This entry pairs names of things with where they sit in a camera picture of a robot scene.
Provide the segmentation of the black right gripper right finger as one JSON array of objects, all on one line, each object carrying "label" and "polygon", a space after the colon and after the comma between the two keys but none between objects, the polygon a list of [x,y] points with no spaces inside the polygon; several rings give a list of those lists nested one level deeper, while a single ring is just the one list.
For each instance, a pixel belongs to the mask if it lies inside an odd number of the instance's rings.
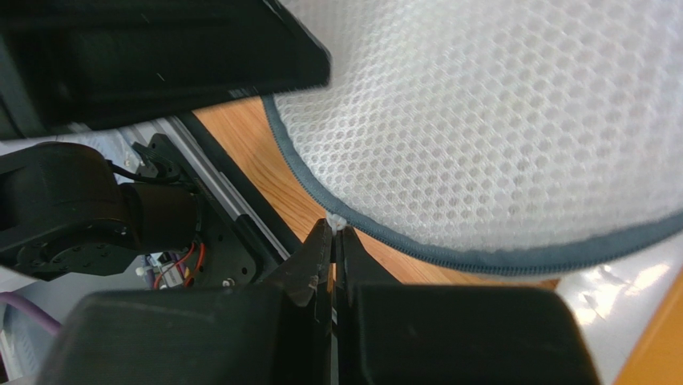
[{"label": "black right gripper right finger", "polygon": [[564,301],[533,286],[407,285],[336,235],[341,384],[597,384]]}]

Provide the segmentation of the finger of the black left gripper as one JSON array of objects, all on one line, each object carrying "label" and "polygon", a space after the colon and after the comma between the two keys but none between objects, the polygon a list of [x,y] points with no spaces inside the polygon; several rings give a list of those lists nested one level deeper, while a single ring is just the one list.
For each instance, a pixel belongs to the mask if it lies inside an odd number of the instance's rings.
[{"label": "finger of the black left gripper", "polygon": [[1,137],[120,128],[328,85],[331,56],[278,1],[4,1]]}]

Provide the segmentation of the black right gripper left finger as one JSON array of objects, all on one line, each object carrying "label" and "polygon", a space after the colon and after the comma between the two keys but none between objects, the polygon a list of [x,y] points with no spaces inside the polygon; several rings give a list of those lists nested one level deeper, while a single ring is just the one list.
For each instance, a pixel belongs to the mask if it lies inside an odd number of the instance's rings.
[{"label": "black right gripper left finger", "polygon": [[256,284],[110,291],[73,309],[40,384],[328,384],[333,232],[325,220]]}]

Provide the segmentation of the white mesh laundry bag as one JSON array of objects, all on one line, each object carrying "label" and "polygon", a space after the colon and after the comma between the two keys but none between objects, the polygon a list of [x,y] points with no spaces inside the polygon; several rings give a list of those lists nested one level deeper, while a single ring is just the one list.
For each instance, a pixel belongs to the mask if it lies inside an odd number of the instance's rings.
[{"label": "white mesh laundry bag", "polygon": [[327,88],[266,97],[328,212],[434,265],[550,275],[682,231],[679,1],[285,1]]}]

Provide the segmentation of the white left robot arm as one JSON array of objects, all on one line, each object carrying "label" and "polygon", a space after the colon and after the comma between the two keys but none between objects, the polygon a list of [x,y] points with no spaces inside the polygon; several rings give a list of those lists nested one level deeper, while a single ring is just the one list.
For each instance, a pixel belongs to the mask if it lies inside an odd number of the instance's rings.
[{"label": "white left robot arm", "polygon": [[324,87],[278,1],[4,1],[1,264],[247,284],[300,245],[195,110]]}]

